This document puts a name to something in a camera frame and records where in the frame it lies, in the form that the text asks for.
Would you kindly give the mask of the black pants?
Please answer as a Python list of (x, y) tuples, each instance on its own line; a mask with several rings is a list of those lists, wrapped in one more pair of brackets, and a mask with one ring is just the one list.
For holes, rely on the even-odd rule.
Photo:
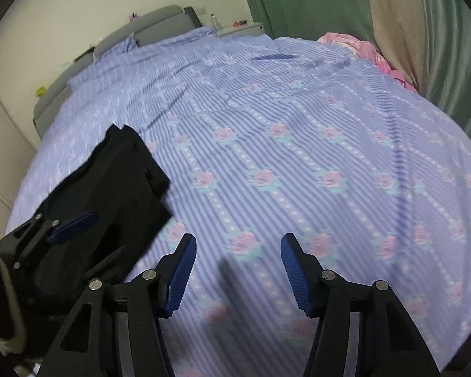
[(37, 209), (61, 221), (95, 212), (95, 225), (66, 243), (52, 243), (41, 286), (78, 295), (94, 278), (120, 283), (170, 220), (164, 198), (170, 180), (138, 133), (112, 125), (80, 168)]

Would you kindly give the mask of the white louvered wardrobe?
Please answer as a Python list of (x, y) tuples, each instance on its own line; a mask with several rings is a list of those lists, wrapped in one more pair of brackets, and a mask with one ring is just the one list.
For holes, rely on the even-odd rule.
[(21, 135), (0, 101), (0, 239), (35, 150)]

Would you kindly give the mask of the purple floral bed sheet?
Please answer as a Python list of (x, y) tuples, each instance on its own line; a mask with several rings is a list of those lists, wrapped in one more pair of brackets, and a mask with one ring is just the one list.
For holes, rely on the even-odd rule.
[(350, 282), (391, 285), (444, 369), (471, 333), (471, 141), (347, 49), (199, 28), (93, 62), (46, 132), (8, 227), (27, 220), (110, 125), (171, 181), (172, 219), (133, 273), (184, 233), (197, 257), (163, 330), (178, 376), (299, 376), (316, 321), (280, 244)]

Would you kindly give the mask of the purple floral pillow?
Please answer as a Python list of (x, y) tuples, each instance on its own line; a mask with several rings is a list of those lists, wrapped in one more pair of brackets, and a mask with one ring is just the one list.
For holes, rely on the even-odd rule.
[(98, 43), (93, 51), (93, 61), (97, 62), (105, 56), (130, 52), (138, 47), (133, 33), (123, 39), (107, 37)]

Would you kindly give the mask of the grey bed headboard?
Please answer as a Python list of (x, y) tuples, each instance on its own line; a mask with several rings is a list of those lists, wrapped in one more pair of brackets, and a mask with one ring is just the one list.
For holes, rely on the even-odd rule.
[(54, 122), (62, 104), (71, 96), (69, 79), (73, 78), (103, 55), (113, 52), (124, 43), (127, 49), (142, 47), (176, 37), (202, 27), (191, 7), (168, 5), (131, 20), (96, 46), (79, 55), (68, 68), (46, 89), (34, 108), (33, 124), (39, 137), (43, 137)]

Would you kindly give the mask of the clear plastic bottle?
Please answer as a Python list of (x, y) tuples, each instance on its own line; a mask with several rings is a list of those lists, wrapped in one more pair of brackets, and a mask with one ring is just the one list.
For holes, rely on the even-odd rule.
[(218, 18), (216, 17), (216, 15), (214, 13), (212, 13), (210, 15), (210, 19), (211, 19), (211, 24), (212, 24), (212, 29), (215, 31), (215, 32), (219, 32), (220, 29), (221, 29), (221, 25), (218, 21)]

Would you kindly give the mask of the pink cloth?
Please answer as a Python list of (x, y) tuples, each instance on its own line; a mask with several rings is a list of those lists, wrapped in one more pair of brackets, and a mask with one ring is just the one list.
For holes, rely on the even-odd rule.
[(357, 59), (369, 60), (385, 75), (395, 79), (406, 90), (417, 92), (415, 87), (404, 74), (393, 68), (383, 55), (375, 48), (375, 46), (368, 42), (360, 40), (349, 34), (327, 32), (317, 39), (318, 43), (331, 43), (345, 49), (349, 49), (352, 55)]

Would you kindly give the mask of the white nightstand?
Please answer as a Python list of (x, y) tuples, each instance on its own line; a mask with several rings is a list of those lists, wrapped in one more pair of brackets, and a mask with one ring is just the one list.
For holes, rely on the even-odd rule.
[(246, 23), (239, 26), (225, 27), (216, 32), (218, 37), (237, 37), (251, 36), (258, 37), (265, 34), (264, 25), (262, 23)]

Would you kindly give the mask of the green curtain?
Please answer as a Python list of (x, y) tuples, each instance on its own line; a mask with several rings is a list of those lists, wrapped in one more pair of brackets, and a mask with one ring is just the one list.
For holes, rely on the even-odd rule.
[[(273, 37), (349, 34), (376, 45), (369, 0), (247, 0)], [(471, 138), (471, 0), (423, 0), (425, 73), (417, 90)]]

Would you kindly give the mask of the beige curtain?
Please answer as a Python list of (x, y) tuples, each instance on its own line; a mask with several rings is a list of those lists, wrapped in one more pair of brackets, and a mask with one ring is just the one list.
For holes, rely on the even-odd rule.
[(420, 90), (425, 73), (423, 0), (369, 0), (379, 52)]

